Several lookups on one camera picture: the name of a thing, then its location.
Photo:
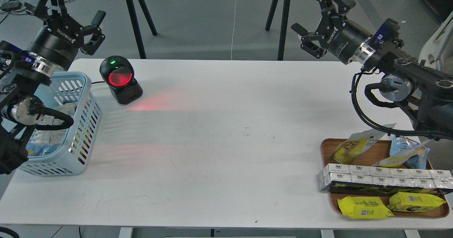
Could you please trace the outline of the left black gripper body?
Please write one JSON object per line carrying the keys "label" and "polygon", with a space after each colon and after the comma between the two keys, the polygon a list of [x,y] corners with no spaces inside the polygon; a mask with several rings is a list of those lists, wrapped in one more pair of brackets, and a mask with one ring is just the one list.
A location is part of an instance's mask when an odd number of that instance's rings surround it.
{"label": "left black gripper body", "polygon": [[32,40],[27,51],[67,71],[90,29],[90,25],[83,27],[69,14],[55,13]]}

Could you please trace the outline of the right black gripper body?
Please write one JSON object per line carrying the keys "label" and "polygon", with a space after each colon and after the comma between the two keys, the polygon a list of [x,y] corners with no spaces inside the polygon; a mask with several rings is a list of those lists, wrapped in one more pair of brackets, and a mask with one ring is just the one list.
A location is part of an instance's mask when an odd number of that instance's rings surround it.
{"label": "right black gripper body", "polygon": [[322,16],[316,30],[324,38],[318,42],[339,61],[348,64],[357,48],[372,34],[340,14]]}

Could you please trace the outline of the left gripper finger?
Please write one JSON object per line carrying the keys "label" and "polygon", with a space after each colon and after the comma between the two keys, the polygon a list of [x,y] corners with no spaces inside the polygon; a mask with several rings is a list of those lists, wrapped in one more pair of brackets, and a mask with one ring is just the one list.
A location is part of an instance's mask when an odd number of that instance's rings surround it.
{"label": "left gripper finger", "polygon": [[67,8],[65,6],[64,0],[50,0],[52,6],[57,6],[60,8],[60,12],[58,12],[57,10],[53,10],[52,14],[48,14],[47,12],[48,10],[47,1],[48,0],[29,0],[29,2],[24,3],[26,14],[37,17],[45,23],[73,22],[73,17],[71,17],[67,13]]}
{"label": "left gripper finger", "polygon": [[92,19],[91,25],[81,27],[75,32],[76,46],[80,48],[83,54],[94,55],[99,46],[105,40],[100,28],[101,22],[106,16],[106,12],[99,10]]}

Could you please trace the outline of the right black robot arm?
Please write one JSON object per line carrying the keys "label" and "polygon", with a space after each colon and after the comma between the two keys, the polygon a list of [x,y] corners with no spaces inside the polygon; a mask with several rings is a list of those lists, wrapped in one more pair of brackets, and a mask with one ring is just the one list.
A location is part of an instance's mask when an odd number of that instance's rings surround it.
{"label": "right black robot arm", "polygon": [[[388,18],[375,34],[346,17],[354,0],[316,0],[321,20],[314,32],[298,23],[294,30],[301,49],[315,58],[330,53],[343,64],[358,62],[361,71],[353,76],[353,107],[369,127],[386,134],[452,140],[452,75],[425,66],[402,50],[398,22]],[[378,83],[365,86],[366,98],[375,106],[401,109],[411,120],[413,130],[397,130],[380,125],[367,117],[357,100],[362,75],[382,72]]]}

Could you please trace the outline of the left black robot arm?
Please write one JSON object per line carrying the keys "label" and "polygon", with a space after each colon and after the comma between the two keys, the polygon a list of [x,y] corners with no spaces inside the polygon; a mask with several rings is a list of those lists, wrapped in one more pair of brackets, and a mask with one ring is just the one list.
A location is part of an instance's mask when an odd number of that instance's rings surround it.
{"label": "left black robot arm", "polygon": [[100,28],[105,11],[82,26],[68,14],[64,0],[30,0],[25,7],[44,25],[28,50],[1,41],[1,118],[15,124],[10,131],[0,130],[0,171],[7,175],[28,160],[26,145],[34,130],[68,129],[74,123],[44,106],[35,96],[38,86],[49,86],[55,70],[67,71],[78,51],[93,55],[105,39]]}

